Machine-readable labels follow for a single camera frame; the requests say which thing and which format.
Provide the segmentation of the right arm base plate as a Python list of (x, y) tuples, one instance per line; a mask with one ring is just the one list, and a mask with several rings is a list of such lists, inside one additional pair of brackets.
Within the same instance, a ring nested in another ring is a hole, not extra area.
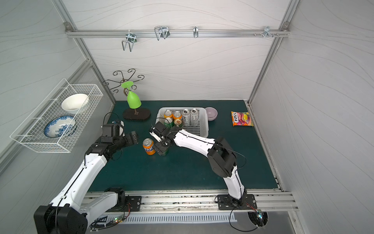
[(241, 199), (232, 198), (230, 195), (217, 195), (214, 199), (219, 210), (257, 210), (257, 203), (253, 194), (244, 193)]

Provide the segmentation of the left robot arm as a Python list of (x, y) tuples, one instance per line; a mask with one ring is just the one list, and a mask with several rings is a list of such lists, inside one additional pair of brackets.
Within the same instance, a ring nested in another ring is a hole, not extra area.
[(125, 192), (110, 188), (87, 205), (82, 202), (101, 169), (117, 151), (138, 144), (135, 131), (124, 136), (101, 136), (86, 151), (84, 160), (62, 191), (34, 213), (39, 234), (84, 234), (104, 212), (127, 207)]

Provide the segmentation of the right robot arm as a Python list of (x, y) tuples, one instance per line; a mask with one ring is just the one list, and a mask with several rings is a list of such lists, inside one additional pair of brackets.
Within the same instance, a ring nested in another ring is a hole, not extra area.
[(152, 126), (149, 133), (156, 140), (154, 149), (159, 155), (164, 154), (170, 146), (176, 145), (205, 156), (212, 171), (224, 179), (229, 198), (237, 204), (244, 202), (246, 190), (239, 176), (237, 153), (225, 138), (205, 138), (194, 135), (181, 127), (167, 127), (161, 122)]

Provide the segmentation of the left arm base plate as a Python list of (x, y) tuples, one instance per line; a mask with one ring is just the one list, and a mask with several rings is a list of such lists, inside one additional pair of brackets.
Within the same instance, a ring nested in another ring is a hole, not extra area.
[(141, 196), (124, 196), (117, 201), (117, 206), (129, 209), (130, 212), (139, 212), (142, 204)]

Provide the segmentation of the orange Fanta can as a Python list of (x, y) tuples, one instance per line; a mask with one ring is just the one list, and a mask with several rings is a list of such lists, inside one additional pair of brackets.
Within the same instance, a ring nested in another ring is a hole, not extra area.
[(143, 148), (147, 155), (154, 155), (156, 153), (156, 150), (153, 148), (154, 141), (150, 138), (146, 138), (143, 140)]

